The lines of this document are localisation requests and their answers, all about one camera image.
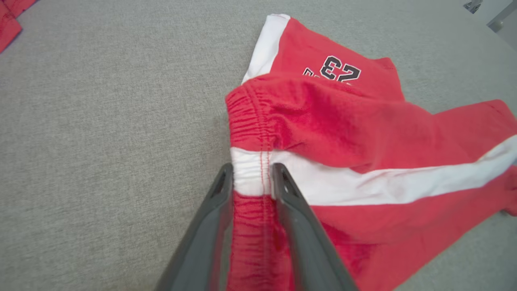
seam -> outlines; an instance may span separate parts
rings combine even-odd
[[[9,10],[13,11],[15,10],[16,8],[18,8],[18,6],[20,5],[20,1],[21,0],[16,0],[12,3],[12,6],[9,8]]]
[[[265,134],[265,128],[264,128],[264,124],[263,124],[263,120],[262,118],[264,117],[263,113],[262,112],[259,112],[259,107],[260,107],[260,97],[259,95],[260,94],[257,94],[255,92],[255,90],[251,89],[251,86],[250,85],[244,85],[244,88],[246,89],[246,93],[247,93],[247,96],[249,98],[249,101],[250,101],[250,104],[251,106],[253,107],[253,109],[255,110],[255,115],[256,115],[256,119],[257,119],[257,126],[258,126],[258,132],[259,132],[259,140],[260,140],[260,143],[261,143],[261,146],[260,146],[260,159],[261,159],[261,162],[260,162],[260,165],[261,165],[261,179],[262,179],[262,187],[263,187],[263,192],[262,192],[262,239],[264,241],[264,248],[263,248],[263,251],[262,251],[262,276],[265,277],[265,279],[267,280],[267,282],[269,283],[269,280],[270,280],[270,277],[268,276],[267,272],[268,270],[265,269],[267,268],[267,263],[268,263],[268,252],[269,252],[269,241],[267,240],[267,213],[266,213],[266,195],[265,195],[265,191],[266,191],[266,185],[264,183],[264,173],[263,173],[263,163],[262,163],[262,155],[263,155],[263,152],[264,152],[264,138],[267,137],[267,134]]]
[[[258,92],[255,92],[255,97],[256,97],[256,100],[258,102],[257,104],[257,111],[259,113],[259,120],[260,120],[260,128],[261,128],[261,132],[262,132],[262,138],[265,139],[265,146],[263,145],[262,146],[262,150],[261,150],[261,153],[264,152],[266,154],[266,178],[267,178],[267,182],[266,185],[269,185],[269,190],[271,189],[271,180],[270,180],[270,177],[269,177],[269,150],[270,150],[270,144],[269,144],[269,131],[268,131],[268,128],[267,128],[267,123],[266,123],[266,119],[267,119],[267,116],[264,112],[264,100],[263,100],[263,94],[262,92],[260,92],[260,88],[257,89]],[[267,224],[264,224],[264,239],[267,243],[267,248],[265,249],[265,252],[264,252],[264,266],[267,266],[267,268],[264,270],[264,275],[267,276],[267,286],[270,287],[271,284],[272,284],[272,281],[271,281],[271,267],[270,267],[270,264],[271,264],[271,254],[270,254],[270,249],[271,249],[271,240],[270,240],[270,236],[271,236],[271,231],[272,231],[272,225],[271,225],[271,216],[268,215],[268,213],[266,213],[266,207],[269,205],[267,203],[267,200],[268,199],[271,199],[272,196],[268,197],[267,195],[265,195],[265,192],[266,192],[266,187],[264,187],[264,194],[262,195],[262,199],[263,199],[263,207],[264,207],[264,211],[263,211],[263,214],[264,214],[264,220],[268,220],[267,221]]]
[[[15,20],[15,17],[11,11],[5,13],[0,19],[0,37],[4,34],[5,30],[3,28],[5,28],[7,23],[9,23],[11,20]]]

red clothing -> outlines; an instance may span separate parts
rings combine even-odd
[[[22,27],[16,21],[23,11],[36,0],[2,0],[0,3],[0,53],[20,33]]]
[[[430,114],[404,100],[390,59],[289,16],[268,16],[226,104],[228,290],[293,290],[273,163],[287,166],[361,290],[396,288],[490,215],[517,210],[517,121],[502,101]]]

gray carpet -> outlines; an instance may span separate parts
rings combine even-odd
[[[517,53],[448,0],[38,1],[0,54],[1,289],[152,289],[230,160],[224,97],[269,13],[392,58],[430,112],[517,112]],[[516,290],[516,245],[497,214],[399,289]]]

white stripe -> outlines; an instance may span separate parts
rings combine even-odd
[[[285,14],[271,14],[267,16],[266,23],[264,23],[255,45],[255,50],[253,50],[250,66],[242,80],[243,83],[271,71],[273,61],[278,54],[280,37],[289,19],[291,17]]]
[[[240,148],[231,148],[230,151],[234,188],[243,195],[270,195],[269,162],[269,165],[286,165],[311,205],[403,204],[484,186],[514,163],[517,158],[517,136],[508,138],[473,163],[384,169],[365,174],[349,168],[328,167],[288,151],[262,152],[262,156],[260,152]]]

red fabric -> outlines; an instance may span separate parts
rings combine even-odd
[[[23,11],[36,0],[2,0],[0,3],[0,53],[20,33],[22,27],[16,21]]]
[[[350,88],[359,89],[366,96],[386,101],[404,100],[399,76],[393,62],[384,57],[372,60],[366,58],[328,37],[307,29],[298,20],[291,18],[280,38],[279,52],[270,73],[300,76],[306,68],[322,76],[320,69],[327,56],[335,56],[344,64],[361,70],[358,79],[348,81]],[[336,75],[345,73],[333,70]]]
[[[432,115],[343,84],[269,74],[227,99],[231,144],[248,151],[288,150],[359,172],[472,163],[517,134],[499,100]],[[517,170],[482,188],[402,205],[313,210],[361,290],[391,290],[503,208],[517,206]],[[285,233],[269,196],[235,193],[228,290],[293,288]]]

